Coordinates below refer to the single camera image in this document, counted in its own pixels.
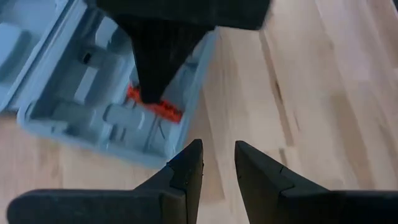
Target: tool case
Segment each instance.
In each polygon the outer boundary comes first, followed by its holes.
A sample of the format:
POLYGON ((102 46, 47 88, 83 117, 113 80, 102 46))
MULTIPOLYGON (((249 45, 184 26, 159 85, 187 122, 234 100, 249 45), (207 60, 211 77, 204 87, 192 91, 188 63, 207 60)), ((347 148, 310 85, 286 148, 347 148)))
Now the tool case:
POLYGON ((214 49, 211 31, 164 92, 184 112, 160 118, 126 97, 138 82, 131 40, 83 0, 0 1, 0 111, 39 136, 149 167, 182 150, 214 49))

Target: light wood floor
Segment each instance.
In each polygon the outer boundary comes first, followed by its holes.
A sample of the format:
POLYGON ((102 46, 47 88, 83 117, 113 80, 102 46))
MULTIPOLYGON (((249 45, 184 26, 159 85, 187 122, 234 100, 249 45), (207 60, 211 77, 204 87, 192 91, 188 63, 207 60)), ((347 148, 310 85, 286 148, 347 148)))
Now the light wood floor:
MULTIPOLYGON (((397 69, 391 0, 276 0, 264 30, 221 29, 187 140, 205 147, 198 223, 248 223, 237 139, 329 189, 398 189, 397 69)), ((154 172, 0 119, 2 211, 26 190, 133 189, 154 172)))

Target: black plastic part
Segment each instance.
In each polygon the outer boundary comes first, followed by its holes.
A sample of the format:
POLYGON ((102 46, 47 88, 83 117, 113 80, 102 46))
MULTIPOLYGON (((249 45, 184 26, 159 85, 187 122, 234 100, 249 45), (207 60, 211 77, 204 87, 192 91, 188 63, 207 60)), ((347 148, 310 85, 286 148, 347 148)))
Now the black plastic part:
POLYGON ((196 223, 203 148, 194 140, 134 190, 34 190, 14 199, 10 224, 196 223))
POLYGON ((108 14, 259 30, 271 0, 96 0, 108 14))
POLYGON ((160 102, 181 65, 203 36, 214 29, 126 15, 116 16, 114 20, 131 38, 144 103, 160 102))
POLYGON ((329 191, 242 141, 235 163, 250 224, 398 223, 397 192, 329 191))

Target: orange tool part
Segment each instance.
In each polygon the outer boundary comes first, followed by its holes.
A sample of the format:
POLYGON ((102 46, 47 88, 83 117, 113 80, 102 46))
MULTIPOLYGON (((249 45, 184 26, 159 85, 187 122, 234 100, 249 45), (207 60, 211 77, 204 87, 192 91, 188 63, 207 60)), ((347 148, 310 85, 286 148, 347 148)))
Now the orange tool part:
POLYGON ((141 104, 148 110, 153 111, 155 114, 172 121, 174 123, 179 123, 182 118, 182 111, 176 108, 173 104, 168 102, 167 100, 161 100, 160 103, 157 104, 144 104, 141 100, 139 94, 139 87, 133 87, 129 85, 129 89, 127 90, 127 96, 132 98, 136 103, 141 104))

